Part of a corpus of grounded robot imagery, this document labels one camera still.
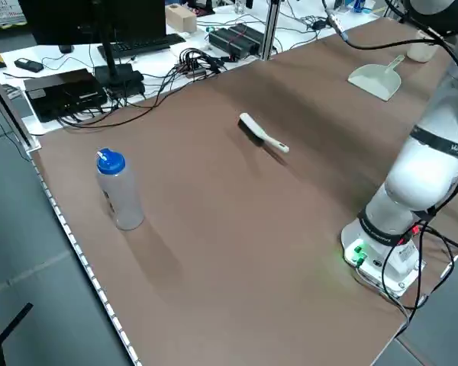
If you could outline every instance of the table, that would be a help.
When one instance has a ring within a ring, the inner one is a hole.
[[[349,32],[359,44],[413,34],[386,19]],[[361,52],[329,37],[195,83],[131,124],[40,138],[34,161],[134,360],[373,362],[402,318],[354,281],[339,232],[383,182],[449,60],[404,61],[387,103],[346,79],[405,50]],[[290,153],[255,147],[236,127],[244,111]],[[138,113],[122,108],[105,123]],[[132,163],[146,211],[136,230],[108,217],[95,181],[103,146]],[[458,200],[434,225],[458,240]],[[436,280],[447,261],[438,252],[426,256]]]
[[[324,10],[322,9],[322,4],[315,0],[313,0],[312,2],[308,2],[305,5],[302,5],[299,2],[295,2],[295,4],[292,5],[292,9],[297,17],[309,14],[319,16],[325,15]],[[231,22],[234,19],[239,18],[238,21],[246,21],[251,27],[254,27],[257,30],[264,32],[264,23],[260,23],[257,19],[260,19],[262,22],[266,21],[267,10],[268,6],[265,0],[256,0],[254,2],[253,9],[247,9],[247,14],[244,17],[241,17],[240,15],[234,13],[233,5],[216,8],[215,14],[198,19],[199,26],[197,32],[193,34],[182,34],[182,36],[187,40],[186,43],[183,43],[182,45],[175,45],[174,47],[171,47],[171,50],[163,50],[156,53],[139,55],[133,62],[133,69],[151,75],[167,74],[168,71],[177,62],[177,57],[181,49],[187,47],[196,47],[203,49],[208,45],[205,40],[207,36],[205,29],[207,26],[202,24],[212,24],[212,22],[214,22],[213,24],[226,23],[231,25]],[[287,30],[279,29],[277,30],[276,34],[276,37],[282,45],[282,50],[287,50],[296,43],[307,42],[313,37],[313,34],[299,33],[305,31],[305,26],[293,19],[287,18],[284,14],[291,14],[288,2],[282,5],[281,16],[279,17],[278,23],[279,27],[287,28]],[[376,19],[376,16],[373,14],[357,14],[353,13],[352,11],[348,11],[341,14],[340,19],[343,22],[344,27],[346,29],[349,29],[364,24],[366,22],[373,21]],[[166,32],[175,33],[175,31],[169,26],[166,26]],[[323,30],[319,33],[319,37],[326,37],[333,33],[334,31],[331,29]],[[62,58],[60,58],[62,55],[59,52],[58,47],[56,46],[35,46],[25,48],[22,50],[3,53],[2,56],[8,67],[7,69],[0,69],[0,83],[7,83],[9,85],[13,85],[24,90],[23,79],[14,79],[7,77],[3,74],[3,72],[16,76],[45,76],[52,75],[58,72],[68,72],[83,68],[87,68],[87,70],[92,71],[92,66],[105,65],[105,61],[98,52],[97,46],[98,44],[75,46],[75,50],[71,54],[65,55]],[[276,43],[276,47],[279,51],[282,51],[280,49],[281,47],[278,42]],[[209,50],[208,53],[212,56],[217,57],[226,56],[224,52],[217,49]],[[41,62],[41,60],[43,60],[44,57],[49,57],[53,60],[45,59],[44,63],[51,69],[46,68],[45,70],[41,71],[40,74],[33,74],[32,72],[27,72],[23,69],[19,69],[15,67],[14,61],[21,57],[36,60],[38,62]],[[75,59],[69,59],[63,66],[61,66],[62,63],[69,57],[73,57]],[[255,59],[256,57],[251,56],[248,59],[242,60],[235,64],[228,63],[226,67],[228,69],[233,69],[238,66],[251,63]],[[123,59],[122,62],[126,63],[130,62],[130,60],[127,58]],[[151,96],[159,89],[160,79],[152,78],[147,75],[144,77],[144,84],[146,85],[146,95]],[[177,82],[173,84],[173,88],[178,88],[188,82],[189,80],[187,78],[180,78]],[[134,96],[132,98],[129,98],[130,103],[135,103],[140,100],[142,100],[141,96]],[[26,117],[24,119],[24,123],[28,128],[29,132],[34,135],[43,135],[51,130],[56,130],[62,127],[55,120],[49,123],[42,124],[41,122],[39,122],[35,115]]]

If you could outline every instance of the computer monitor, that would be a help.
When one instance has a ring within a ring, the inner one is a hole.
[[[131,64],[115,65],[111,42],[166,36],[164,0],[19,0],[38,44],[102,43],[107,66],[95,67],[100,84],[117,96],[144,92]]]

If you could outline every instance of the dustpan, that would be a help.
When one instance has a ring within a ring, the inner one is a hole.
[[[400,55],[388,66],[374,64],[361,66],[350,75],[348,82],[384,101],[388,101],[402,83],[400,75],[394,69],[404,58],[404,55]]]

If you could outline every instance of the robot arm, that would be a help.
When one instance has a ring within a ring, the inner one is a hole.
[[[458,34],[458,0],[404,0],[415,20],[436,32]],[[421,119],[422,130],[458,143],[458,68],[452,63]],[[449,197],[458,181],[458,157],[433,149],[410,136],[385,182],[360,215],[341,233],[344,256],[356,265],[356,253],[366,252],[360,270],[382,283],[382,264],[394,240],[414,224],[414,212],[425,211]],[[392,252],[385,268],[387,288],[401,296],[418,276],[419,254],[409,240]]]

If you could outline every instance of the brush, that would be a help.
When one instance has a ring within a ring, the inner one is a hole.
[[[237,125],[257,146],[262,146],[265,142],[267,142],[283,153],[290,151],[290,148],[287,145],[280,143],[271,136],[268,136],[265,130],[261,128],[261,126],[257,124],[248,113],[242,113],[239,116],[239,122]]]

